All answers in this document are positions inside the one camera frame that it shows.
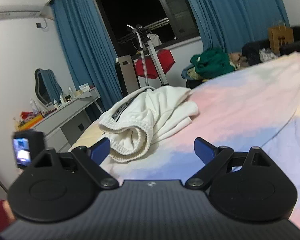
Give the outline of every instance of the screw head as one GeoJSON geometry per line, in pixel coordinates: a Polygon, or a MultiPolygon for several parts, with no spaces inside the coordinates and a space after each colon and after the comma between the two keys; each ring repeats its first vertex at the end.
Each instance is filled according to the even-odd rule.
{"type": "Polygon", "coordinates": [[[113,178],[106,178],[101,181],[101,185],[104,187],[112,187],[113,185],[116,184],[116,182],[117,181],[113,178]]]}
{"type": "Polygon", "coordinates": [[[192,178],[187,181],[188,186],[199,187],[203,184],[203,180],[199,178],[192,178]]]}

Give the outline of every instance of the bed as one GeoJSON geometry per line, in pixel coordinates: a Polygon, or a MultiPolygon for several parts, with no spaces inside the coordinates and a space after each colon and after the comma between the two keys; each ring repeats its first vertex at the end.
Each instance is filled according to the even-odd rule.
{"type": "MultiPolygon", "coordinates": [[[[194,139],[235,151],[261,146],[298,190],[290,220],[300,228],[300,54],[233,72],[202,84],[189,98],[200,114],[193,122],[128,163],[107,157],[101,167],[120,183],[125,179],[181,179],[205,164],[194,153],[194,139]]],[[[94,122],[72,146],[92,146],[102,132],[94,122]]]]}

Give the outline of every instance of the window sill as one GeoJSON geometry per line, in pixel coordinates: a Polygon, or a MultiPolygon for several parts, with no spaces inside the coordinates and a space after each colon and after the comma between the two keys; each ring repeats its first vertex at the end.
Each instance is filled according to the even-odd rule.
{"type": "MultiPolygon", "coordinates": [[[[201,37],[198,36],[197,34],[195,34],[195,35],[185,37],[183,39],[166,42],[164,44],[154,47],[154,49],[155,50],[159,50],[159,49],[171,50],[171,49],[175,49],[175,48],[178,48],[178,47],[181,47],[181,46],[184,46],[184,45],[187,45],[189,43],[193,43],[193,42],[196,42],[199,40],[201,40],[201,37]]],[[[147,50],[145,50],[145,55],[148,55],[148,54],[149,54],[149,52],[147,50]]],[[[138,59],[139,57],[140,57],[140,54],[135,54],[135,55],[131,56],[132,60],[134,60],[134,61],[136,59],[138,59]]]]}

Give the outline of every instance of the drawer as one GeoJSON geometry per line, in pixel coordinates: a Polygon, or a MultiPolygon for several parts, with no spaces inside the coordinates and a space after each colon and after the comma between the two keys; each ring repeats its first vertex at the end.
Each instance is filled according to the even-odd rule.
{"type": "Polygon", "coordinates": [[[44,118],[34,128],[37,131],[44,132],[46,135],[48,135],[56,127],[62,126],[72,117],[76,116],[83,109],[85,109],[88,105],[92,104],[93,101],[100,98],[98,91],[95,89],[85,93],[87,93],[89,96],[85,98],[76,98],[68,105],[49,115],[47,118],[44,118]]]}
{"type": "Polygon", "coordinates": [[[68,140],[60,128],[51,132],[45,137],[46,147],[52,147],[59,152],[67,143],[68,140]]]}

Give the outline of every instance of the person's hand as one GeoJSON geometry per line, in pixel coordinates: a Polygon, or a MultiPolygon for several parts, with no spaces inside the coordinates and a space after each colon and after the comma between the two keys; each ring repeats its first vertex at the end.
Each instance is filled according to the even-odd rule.
{"type": "Polygon", "coordinates": [[[12,210],[11,210],[11,208],[10,208],[10,206],[9,206],[8,201],[6,201],[6,200],[3,201],[3,202],[2,202],[2,207],[3,207],[4,211],[5,211],[6,214],[7,214],[7,217],[8,217],[8,220],[9,220],[9,224],[11,224],[13,221],[16,220],[16,218],[14,217],[14,215],[13,215],[13,213],[12,213],[12,210]]]}

